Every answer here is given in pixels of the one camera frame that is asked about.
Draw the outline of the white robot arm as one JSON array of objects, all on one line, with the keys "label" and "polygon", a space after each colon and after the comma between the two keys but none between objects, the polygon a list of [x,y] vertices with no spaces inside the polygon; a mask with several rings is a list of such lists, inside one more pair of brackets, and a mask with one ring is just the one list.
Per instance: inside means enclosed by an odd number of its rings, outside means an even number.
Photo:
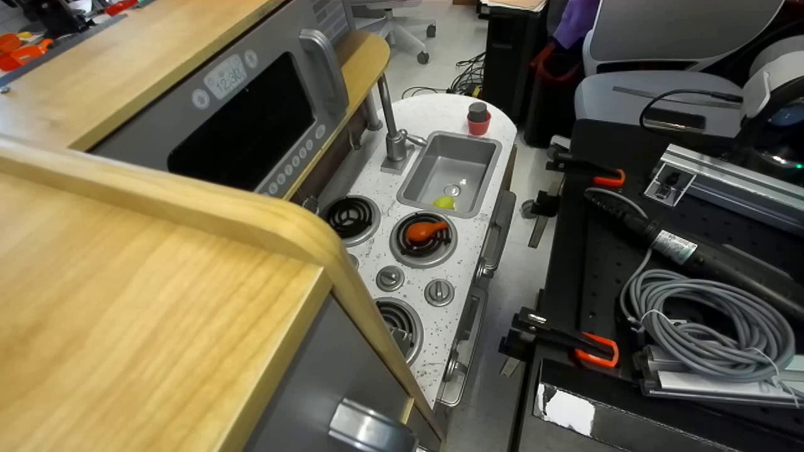
[{"label": "white robot arm", "polygon": [[742,113],[746,118],[758,118],[771,96],[804,76],[804,35],[791,35],[763,48],[748,68],[748,81],[744,84]]}]

